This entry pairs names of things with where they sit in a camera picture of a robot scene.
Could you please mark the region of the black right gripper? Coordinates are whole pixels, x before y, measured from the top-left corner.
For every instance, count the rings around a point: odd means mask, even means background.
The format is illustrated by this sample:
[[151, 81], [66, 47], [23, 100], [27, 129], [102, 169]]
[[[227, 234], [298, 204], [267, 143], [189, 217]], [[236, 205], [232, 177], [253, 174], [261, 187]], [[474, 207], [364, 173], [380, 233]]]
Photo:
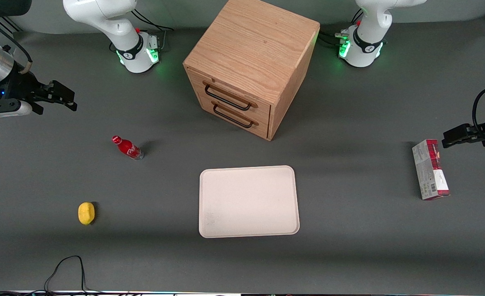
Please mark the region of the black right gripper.
[[26, 116], [32, 112], [41, 116], [44, 108], [40, 103], [61, 105], [77, 111], [73, 90], [56, 80], [50, 81], [48, 92], [46, 88], [30, 74], [5, 78], [0, 82], [0, 116]]

